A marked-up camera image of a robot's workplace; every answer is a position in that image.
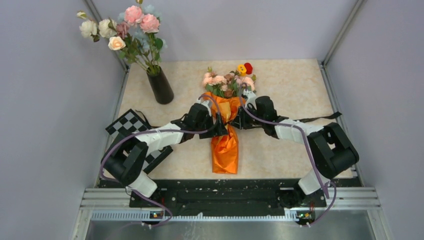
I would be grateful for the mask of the orange paper bouquet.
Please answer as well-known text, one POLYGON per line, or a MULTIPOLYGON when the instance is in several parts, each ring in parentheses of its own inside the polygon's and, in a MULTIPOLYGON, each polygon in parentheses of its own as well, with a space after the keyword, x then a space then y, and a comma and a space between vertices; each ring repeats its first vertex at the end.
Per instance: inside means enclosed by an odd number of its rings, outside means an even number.
POLYGON ((210 141, 212 172, 216 174, 237 174, 239 166, 239 140, 230 122, 235 119, 241 107, 239 94, 244 89, 255 92, 256 75, 239 76, 237 70, 219 75, 212 67, 203 75, 204 100, 212 100, 212 113, 220 112, 228 135, 213 137, 210 141))

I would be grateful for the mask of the black ribbon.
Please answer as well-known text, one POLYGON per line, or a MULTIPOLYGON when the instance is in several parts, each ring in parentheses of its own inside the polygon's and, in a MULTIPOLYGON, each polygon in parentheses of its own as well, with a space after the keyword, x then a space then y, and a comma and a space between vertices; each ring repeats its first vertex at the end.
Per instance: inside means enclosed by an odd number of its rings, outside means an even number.
MULTIPOLYGON (((141 111, 135 110, 135 112, 137 114, 142 115, 142 119, 145 120, 148 123, 147 118, 145 117, 145 115, 141 111)), ((302 118, 302 119, 296 119, 295 121, 302 122, 302 123, 310 123, 310 122, 313 122, 313 121, 316 121, 316 120, 319 120, 319 119, 335 120, 336 118, 340 117, 341 115, 342 114, 340 112, 335 112, 335 113, 328 115, 328 116, 319 116, 319 117, 313 117, 313 118, 302 118)), ((257 129, 257 128, 260 128, 260 126, 259 125, 250 125, 246 129, 251 130, 251 129, 257 129)), ((217 136, 217 132, 215 130, 210 130, 207 133, 200 134, 199 138, 205 139, 205 138, 211 138, 211 137, 216 137, 216 136, 217 136)))

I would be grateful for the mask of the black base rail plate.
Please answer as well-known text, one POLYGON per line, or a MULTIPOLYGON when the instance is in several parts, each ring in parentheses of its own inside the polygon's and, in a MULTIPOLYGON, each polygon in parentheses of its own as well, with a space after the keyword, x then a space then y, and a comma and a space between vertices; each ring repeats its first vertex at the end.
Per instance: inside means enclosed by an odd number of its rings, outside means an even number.
POLYGON ((283 216, 289 209, 326 207, 322 190, 296 191, 298 179, 158 179, 151 200, 173 216, 283 216))

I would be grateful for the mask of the pink and white flower bunch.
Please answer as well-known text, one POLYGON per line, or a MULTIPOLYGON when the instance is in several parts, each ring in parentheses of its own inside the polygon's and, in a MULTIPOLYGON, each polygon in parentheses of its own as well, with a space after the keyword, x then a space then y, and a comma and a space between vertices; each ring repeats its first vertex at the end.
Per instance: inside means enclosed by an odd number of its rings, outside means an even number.
POLYGON ((83 38, 94 43, 104 39, 108 48, 126 63, 139 65, 149 76, 160 73, 161 52, 166 42, 157 37, 162 19, 152 5, 144 6, 142 0, 136 0, 117 20, 96 20, 83 10, 76 17, 83 20, 79 26, 83 38))

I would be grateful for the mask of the aluminium frame rail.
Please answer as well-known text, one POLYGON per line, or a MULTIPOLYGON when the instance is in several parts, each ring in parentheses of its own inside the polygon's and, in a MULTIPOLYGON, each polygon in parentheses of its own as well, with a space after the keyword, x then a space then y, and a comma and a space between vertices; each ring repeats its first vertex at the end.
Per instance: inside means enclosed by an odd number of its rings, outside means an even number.
POLYGON ((87 236, 89 223, 102 220, 133 222, 170 221, 265 221, 298 223, 306 213, 366 211, 373 234, 390 240, 392 234, 372 187, 330 187, 302 201, 288 204, 290 188, 271 186, 218 188, 162 188, 145 200, 125 188, 88 188, 84 191, 73 239, 87 236))

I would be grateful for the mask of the black white checkerboard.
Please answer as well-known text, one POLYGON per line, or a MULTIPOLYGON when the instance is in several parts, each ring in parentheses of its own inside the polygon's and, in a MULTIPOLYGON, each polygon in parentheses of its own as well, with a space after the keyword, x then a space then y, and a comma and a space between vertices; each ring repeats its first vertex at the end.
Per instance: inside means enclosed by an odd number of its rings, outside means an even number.
MULTIPOLYGON (((157 128, 157 126, 152 126, 141 111, 129 109, 109 124, 105 130, 112 138, 115 139, 121 133, 129 135, 130 133, 143 132, 154 128, 157 128)), ((173 149, 170 146, 153 151, 146 156, 142 170, 146 174, 151 173, 172 152, 173 149)))

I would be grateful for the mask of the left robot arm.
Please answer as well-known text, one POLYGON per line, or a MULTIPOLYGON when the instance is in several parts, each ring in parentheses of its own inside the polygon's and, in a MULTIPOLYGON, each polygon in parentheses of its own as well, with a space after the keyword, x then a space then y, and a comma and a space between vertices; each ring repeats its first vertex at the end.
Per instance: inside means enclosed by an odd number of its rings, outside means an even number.
POLYGON ((227 135, 228 131, 217 103, 210 100, 194 103, 183 117, 164 126, 122 135, 106 152, 100 169, 109 172, 115 181, 141 194, 149 207, 160 202, 157 184, 143 167, 147 156, 155 151, 182 144, 195 135, 213 138, 227 135))

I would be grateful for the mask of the black tapered vase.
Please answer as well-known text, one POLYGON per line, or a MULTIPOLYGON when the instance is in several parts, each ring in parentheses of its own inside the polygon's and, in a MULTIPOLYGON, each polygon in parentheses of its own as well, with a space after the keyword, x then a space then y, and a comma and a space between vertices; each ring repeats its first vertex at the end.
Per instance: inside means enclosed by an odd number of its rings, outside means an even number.
POLYGON ((155 100, 159 104, 166 105, 173 101, 174 92, 161 67, 157 74, 147 73, 147 77, 155 100))

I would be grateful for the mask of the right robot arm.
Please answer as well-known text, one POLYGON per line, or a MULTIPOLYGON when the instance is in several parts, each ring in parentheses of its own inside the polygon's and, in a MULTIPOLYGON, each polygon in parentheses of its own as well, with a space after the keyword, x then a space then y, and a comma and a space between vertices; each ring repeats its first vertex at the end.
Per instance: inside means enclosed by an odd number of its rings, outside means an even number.
POLYGON ((312 169, 295 185, 293 200, 299 206, 307 206, 318 190, 327 194, 330 181, 360 159, 345 131, 336 122, 320 126, 312 124, 312 118, 293 120, 280 116, 269 96, 256 96, 252 91, 246 91, 237 100, 240 107, 234 120, 235 127, 259 127, 270 137, 304 146, 312 169))

